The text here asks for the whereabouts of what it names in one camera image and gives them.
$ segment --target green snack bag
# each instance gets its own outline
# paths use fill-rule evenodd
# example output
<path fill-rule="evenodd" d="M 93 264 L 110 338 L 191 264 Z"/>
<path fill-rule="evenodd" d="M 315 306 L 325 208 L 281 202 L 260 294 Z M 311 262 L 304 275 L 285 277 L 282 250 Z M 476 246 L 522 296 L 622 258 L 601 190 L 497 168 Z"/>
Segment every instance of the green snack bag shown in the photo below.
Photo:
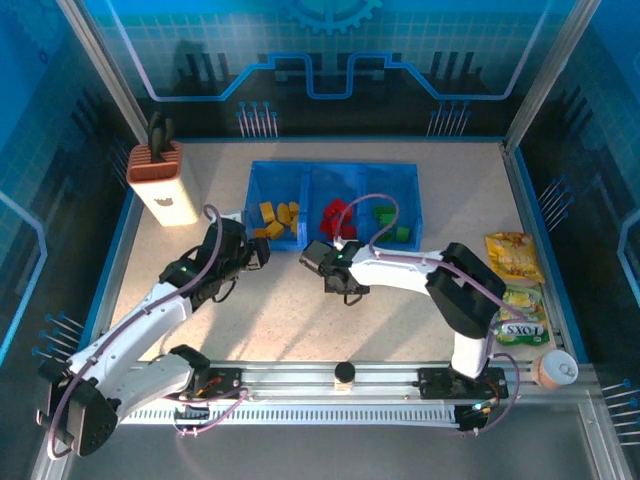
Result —
<path fill-rule="evenodd" d="M 542 303 L 540 288 L 508 285 L 503 300 L 507 305 L 524 313 L 529 321 L 518 321 L 511 312 L 501 309 L 498 313 L 498 335 L 502 345 L 544 345 L 549 341 L 549 322 Z"/>

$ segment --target speckled countertop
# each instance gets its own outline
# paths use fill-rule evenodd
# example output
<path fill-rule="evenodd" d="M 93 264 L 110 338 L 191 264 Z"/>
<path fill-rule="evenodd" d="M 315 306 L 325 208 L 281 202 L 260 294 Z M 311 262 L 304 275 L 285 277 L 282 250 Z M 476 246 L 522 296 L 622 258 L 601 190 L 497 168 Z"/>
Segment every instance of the speckled countertop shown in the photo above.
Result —
<path fill-rule="evenodd" d="M 486 233 L 522 229 L 498 144 L 207 143 L 186 144 L 185 152 L 207 202 L 222 212 L 244 206 L 254 160 L 405 162 L 418 165 L 422 250 L 460 242 L 486 261 Z M 145 296 L 168 263 L 200 244 L 206 229 L 204 217 L 194 225 L 163 228 L 144 210 L 114 322 Z M 428 297 L 374 287 L 362 302 L 347 308 L 340 296 L 323 293 L 322 279 L 300 266 L 298 256 L 275 252 L 263 270 L 240 278 L 226 302 L 205 304 L 144 358 L 182 343 L 214 360 L 450 358 L 453 331 Z M 506 351 L 533 360 L 550 348 L 552 343 Z"/>

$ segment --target blue plastic bin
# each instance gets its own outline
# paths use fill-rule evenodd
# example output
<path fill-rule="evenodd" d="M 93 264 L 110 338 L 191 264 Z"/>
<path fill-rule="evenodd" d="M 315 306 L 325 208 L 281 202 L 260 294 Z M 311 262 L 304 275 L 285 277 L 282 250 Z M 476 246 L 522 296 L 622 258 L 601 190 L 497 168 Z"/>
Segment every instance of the blue plastic bin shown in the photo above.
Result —
<path fill-rule="evenodd" d="M 285 235 L 270 242 L 274 251 L 302 251 L 312 240 L 328 241 L 320 232 L 324 209 L 336 198 L 345 204 L 367 193 L 386 193 L 400 206 L 398 226 L 408 227 L 408 243 L 381 243 L 383 248 L 418 251 L 422 240 L 422 210 L 418 170 L 415 165 L 389 163 L 269 162 L 255 161 L 251 167 L 245 219 L 249 236 L 264 228 L 260 203 L 298 202 L 298 238 L 289 228 Z M 355 207 L 351 225 L 358 240 L 368 242 L 379 230 L 374 216 L 378 205 L 390 205 L 382 199 L 365 200 Z"/>

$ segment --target black knob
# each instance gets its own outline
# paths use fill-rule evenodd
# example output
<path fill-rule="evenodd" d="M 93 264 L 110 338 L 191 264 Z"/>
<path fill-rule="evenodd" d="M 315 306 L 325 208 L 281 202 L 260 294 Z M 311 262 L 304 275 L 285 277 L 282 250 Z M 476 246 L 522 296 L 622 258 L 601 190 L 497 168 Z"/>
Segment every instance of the black knob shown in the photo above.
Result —
<path fill-rule="evenodd" d="M 351 362 L 340 362 L 334 375 L 340 383 L 351 383 L 356 378 L 356 367 Z"/>

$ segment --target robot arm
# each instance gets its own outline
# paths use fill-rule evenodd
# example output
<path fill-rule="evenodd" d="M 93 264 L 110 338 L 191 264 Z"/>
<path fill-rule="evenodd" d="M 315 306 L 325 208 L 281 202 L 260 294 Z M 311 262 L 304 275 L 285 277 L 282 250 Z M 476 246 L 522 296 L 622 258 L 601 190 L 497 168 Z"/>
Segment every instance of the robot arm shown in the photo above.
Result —
<path fill-rule="evenodd" d="M 300 262 L 324 278 L 325 292 L 358 300 L 374 285 L 430 295 L 455 332 L 451 368 L 467 379 L 477 378 L 487 363 L 489 326 L 498 306 L 442 267 L 451 264 L 502 298 L 504 282 L 464 245 L 452 243 L 444 251 L 399 252 L 349 241 L 343 248 L 314 241 Z"/>
<path fill-rule="evenodd" d="M 87 362 L 92 365 L 71 392 L 63 420 L 55 432 L 58 440 L 80 456 L 89 455 L 102 446 L 118 423 L 142 405 L 171 394 L 196 396 L 204 389 L 209 381 L 210 362 L 186 345 L 172 349 L 140 369 L 131 367 L 164 334 L 191 318 L 205 301 L 226 299 L 230 291 L 222 299 L 217 298 L 223 284 L 230 282 L 233 288 L 240 272 L 256 270 L 267 263 L 270 256 L 267 240 L 248 240 L 244 225 L 237 219 L 237 215 L 221 218 L 223 240 L 220 252 L 213 266 L 195 286 L 146 312 L 148 305 L 175 293 L 203 270 L 218 235 L 215 224 L 209 227 L 202 245 L 185 252 L 167 266 L 160 275 L 160 281 L 127 317 L 87 348 L 71 356 L 66 363 L 49 360 L 41 365 L 36 414 L 39 425 L 51 427 L 51 419 L 62 394 Z M 132 323 L 126 333 L 110 343 L 96 359 L 96 350 L 111 336 L 118 335 L 124 321 L 141 309 L 146 315 Z M 216 393 L 211 389 L 207 396 Z"/>

